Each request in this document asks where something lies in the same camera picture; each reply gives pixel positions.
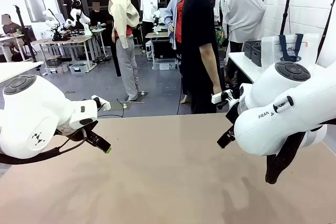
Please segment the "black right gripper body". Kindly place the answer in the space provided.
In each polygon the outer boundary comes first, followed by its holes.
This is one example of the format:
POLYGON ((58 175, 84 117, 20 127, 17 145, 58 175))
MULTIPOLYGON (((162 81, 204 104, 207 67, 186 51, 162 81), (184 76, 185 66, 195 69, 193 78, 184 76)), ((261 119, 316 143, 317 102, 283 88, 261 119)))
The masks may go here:
POLYGON ((232 123, 230 130, 233 130, 236 119, 239 116, 239 113, 238 113, 239 100, 238 99, 230 100, 228 102, 228 105, 229 105, 229 108, 228 108, 228 112, 226 113, 226 118, 232 123))

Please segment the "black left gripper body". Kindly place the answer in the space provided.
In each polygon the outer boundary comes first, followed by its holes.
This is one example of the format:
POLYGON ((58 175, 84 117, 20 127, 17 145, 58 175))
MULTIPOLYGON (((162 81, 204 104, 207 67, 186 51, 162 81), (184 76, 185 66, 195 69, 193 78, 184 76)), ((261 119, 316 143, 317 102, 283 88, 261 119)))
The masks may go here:
POLYGON ((83 131, 85 131, 86 140, 90 143, 96 143, 97 140, 98 140, 98 135, 96 133, 94 133, 92 130, 96 127, 97 124, 98 124, 97 120, 93 121, 93 122, 85 125, 81 129, 76 130, 74 133, 72 133, 69 136, 69 138, 74 142, 83 141, 84 138, 85 138, 85 134, 83 133, 83 131))

